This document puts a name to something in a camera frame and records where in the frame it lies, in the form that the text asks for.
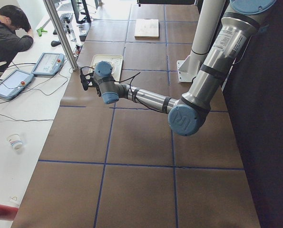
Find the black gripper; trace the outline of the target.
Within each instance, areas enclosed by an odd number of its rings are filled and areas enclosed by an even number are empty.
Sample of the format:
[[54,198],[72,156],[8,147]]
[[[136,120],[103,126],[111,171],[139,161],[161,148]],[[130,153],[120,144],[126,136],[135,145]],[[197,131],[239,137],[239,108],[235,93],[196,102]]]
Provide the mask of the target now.
[[89,66],[83,66],[80,68],[80,80],[81,80],[83,89],[87,91],[88,87],[93,87],[96,89],[97,95],[101,96],[100,88],[94,78],[94,72],[89,71],[90,69],[91,67]]

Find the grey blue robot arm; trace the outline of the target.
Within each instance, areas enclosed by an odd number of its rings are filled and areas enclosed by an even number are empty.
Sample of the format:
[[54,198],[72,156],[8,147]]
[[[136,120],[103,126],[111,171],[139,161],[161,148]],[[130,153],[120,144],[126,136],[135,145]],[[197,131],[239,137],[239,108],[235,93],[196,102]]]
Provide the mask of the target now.
[[200,53],[191,51],[181,64],[186,68],[191,86],[177,100],[116,81],[113,67],[107,61],[100,61],[92,72],[81,74],[82,86],[84,90],[96,88],[106,104],[125,98],[165,113],[173,132],[181,136],[195,134],[204,124],[210,102],[237,55],[246,41],[260,30],[274,4],[273,0],[221,0],[210,9],[211,2],[204,1],[192,44]]

